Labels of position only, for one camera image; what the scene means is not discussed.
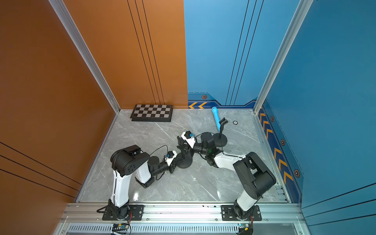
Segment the black stand pole with clip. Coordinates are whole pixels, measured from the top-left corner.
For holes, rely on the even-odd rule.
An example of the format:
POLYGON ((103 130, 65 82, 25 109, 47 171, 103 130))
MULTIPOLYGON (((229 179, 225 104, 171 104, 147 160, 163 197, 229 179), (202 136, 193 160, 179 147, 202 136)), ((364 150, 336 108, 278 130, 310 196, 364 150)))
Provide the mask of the black stand pole with clip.
POLYGON ((223 130, 224 130, 224 126, 228 123, 228 120, 226 120, 226 118, 224 117, 220 122, 220 130, 219 130, 219 139, 222 138, 222 133, 223 133, 223 130))

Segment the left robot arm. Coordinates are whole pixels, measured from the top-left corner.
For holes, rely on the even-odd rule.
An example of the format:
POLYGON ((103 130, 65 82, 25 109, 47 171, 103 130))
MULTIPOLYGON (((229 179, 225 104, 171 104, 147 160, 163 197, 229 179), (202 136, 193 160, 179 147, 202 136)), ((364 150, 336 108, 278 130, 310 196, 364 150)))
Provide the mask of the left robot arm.
POLYGON ((117 220, 129 220, 129 187, 132 177, 143 187, 150 187, 158 174, 174 169, 183 160, 182 154, 169 151, 163 160, 150 156, 137 145, 126 147, 114 152, 110 158, 114 173, 113 192, 106 207, 117 220))

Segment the black round stand base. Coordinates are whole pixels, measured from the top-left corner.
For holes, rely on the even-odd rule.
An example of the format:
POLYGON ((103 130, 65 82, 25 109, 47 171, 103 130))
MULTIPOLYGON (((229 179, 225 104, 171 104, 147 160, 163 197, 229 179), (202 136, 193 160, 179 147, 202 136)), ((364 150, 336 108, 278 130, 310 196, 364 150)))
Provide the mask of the black round stand base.
POLYGON ((224 147, 228 142, 227 137, 221 133, 216 133, 212 137, 214 139, 215 146, 217 147, 224 147))

